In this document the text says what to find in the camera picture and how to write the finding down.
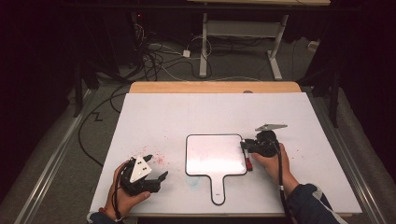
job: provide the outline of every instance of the table leg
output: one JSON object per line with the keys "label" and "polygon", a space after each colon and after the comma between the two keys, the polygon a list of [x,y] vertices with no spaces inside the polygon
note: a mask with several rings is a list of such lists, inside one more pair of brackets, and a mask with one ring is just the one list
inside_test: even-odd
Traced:
{"label": "table leg", "polygon": [[207,38],[207,13],[204,13],[203,29],[202,29],[202,52],[201,52],[201,62],[199,66],[200,77],[206,77],[206,63],[207,63],[206,38]]}
{"label": "table leg", "polygon": [[283,32],[285,31],[286,22],[288,21],[288,17],[289,17],[289,15],[284,15],[282,17],[282,22],[279,24],[279,27],[278,27],[278,30],[276,33],[274,48],[273,48],[273,50],[267,51],[268,60],[270,61],[271,68],[273,70],[274,78],[276,81],[283,79],[280,74],[280,71],[279,71],[279,66],[277,65],[277,62],[276,62],[276,53],[277,53],[277,49],[279,48],[280,41],[282,40],[282,35],[283,35]]}

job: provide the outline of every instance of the wire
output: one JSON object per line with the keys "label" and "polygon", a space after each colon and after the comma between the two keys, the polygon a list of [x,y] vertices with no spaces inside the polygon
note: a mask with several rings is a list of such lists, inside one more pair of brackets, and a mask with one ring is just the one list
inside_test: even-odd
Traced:
{"label": "wire", "polygon": [[94,162],[96,162],[96,164],[98,164],[98,165],[101,166],[101,167],[103,167],[103,164],[102,164],[101,162],[99,162],[96,158],[94,158],[92,155],[90,155],[90,154],[87,152],[87,150],[84,148],[84,146],[82,145],[81,130],[82,130],[82,127],[84,126],[85,122],[87,121],[87,119],[90,117],[90,115],[92,115],[92,114],[95,113],[94,111],[95,111],[96,109],[98,109],[101,105],[103,105],[103,104],[106,103],[107,101],[110,101],[111,99],[116,98],[116,97],[119,97],[119,96],[122,96],[122,95],[125,95],[125,93],[117,94],[117,95],[114,95],[114,96],[112,96],[112,97],[110,97],[110,98],[105,99],[105,100],[104,100],[102,103],[100,103],[94,110],[92,110],[90,114],[88,114],[88,116],[81,122],[81,125],[79,126],[79,129],[78,129],[78,143],[79,143],[79,146],[81,147],[82,151],[84,152],[84,154],[85,154],[86,156],[88,156],[91,160],[93,160]]}
{"label": "wire", "polygon": [[294,80],[294,50],[296,48],[297,41],[294,41],[293,52],[291,54],[291,81]]}

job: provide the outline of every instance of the wooden table edge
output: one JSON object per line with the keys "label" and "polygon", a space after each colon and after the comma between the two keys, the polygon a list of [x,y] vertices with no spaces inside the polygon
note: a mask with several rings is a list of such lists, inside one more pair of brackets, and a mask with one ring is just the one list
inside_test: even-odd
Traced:
{"label": "wooden table edge", "polygon": [[278,93],[301,92],[296,82],[156,81],[135,82],[129,93]]}

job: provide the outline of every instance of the cable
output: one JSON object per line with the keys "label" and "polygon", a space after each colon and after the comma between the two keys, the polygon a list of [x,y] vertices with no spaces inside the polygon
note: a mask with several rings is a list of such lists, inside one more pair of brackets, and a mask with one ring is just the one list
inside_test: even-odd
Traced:
{"label": "cable", "polygon": [[293,52],[291,54],[291,81],[294,80],[294,50],[295,50],[296,44],[297,44],[297,41],[294,42]]}
{"label": "cable", "polygon": [[291,219],[291,214],[288,209],[288,206],[286,204],[286,196],[285,196],[285,189],[283,187],[283,164],[282,164],[282,152],[280,151],[279,147],[276,145],[274,141],[272,141],[269,138],[265,138],[268,140],[271,145],[273,145],[276,149],[276,154],[277,154],[277,164],[278,164],[278,183],[279,183],[279,196],[280,196],[280,201],[282,202],[283,210],[285,211],[286,215],[286,223],[287,224],[292,224],[293,221]]}
{"label": "cable", "polygon": [[82,141],[81,141],[81,130],[82,130],[82,126],[84,126],[84,123],[87,121],[87,119],[90,117],[90,115],[92,115],[92,114],[95,113],[94,111],[95,111],[97,108],[99,108],[101,105],[103,105],[103,104],[106,103],[107,101],[110,101],[111,99],[113,99],[113,98],[115,98],[115,97],[122,96],[122,95],[125,95],[125,93],[117,94],[117,95],[114,95],[114,96],[112,96],[112,97],[110,97],[110,98],[105,99],[105,100],[104,100],[102,103],[100,103],[94,110],[92,110],[90,114],[88,114],[88,116],[81,122],[81,125],[79,126],[79,129],[78,129],[78,143],[79,143],[79,146],[81,147],[82,151],[84,152],[84,154],[85,154],[86,156],[88,156],[91,160],[93,160],[93,161],[96,162],[99,166],[102,166],[102,167],[103,167],[103,164],[102,164],[101,162],[99,162],[97,159],[95,159],[93,156],[91,156],[91,155],[87,152],[87,150],[84,148],[84,146],[82,145]]}

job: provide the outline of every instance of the wrist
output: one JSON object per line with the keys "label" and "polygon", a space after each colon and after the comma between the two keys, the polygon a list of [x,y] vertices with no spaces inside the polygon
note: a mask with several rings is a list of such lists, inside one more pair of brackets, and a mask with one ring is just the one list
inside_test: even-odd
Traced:
{"label": "wrist", "polygon": [[114,211],[113,208],[101,207],[101,208],[99,208],[99,212],[105,214],[106,216],[108,216],[112,220],[116,220],[117,219],[116,218],[116,212]]}
{"label": "wrist", "polygon": [[297,179],[290,173],[283,174],[283,188],[285,195],[288,197],[295,188],[300,184]]}

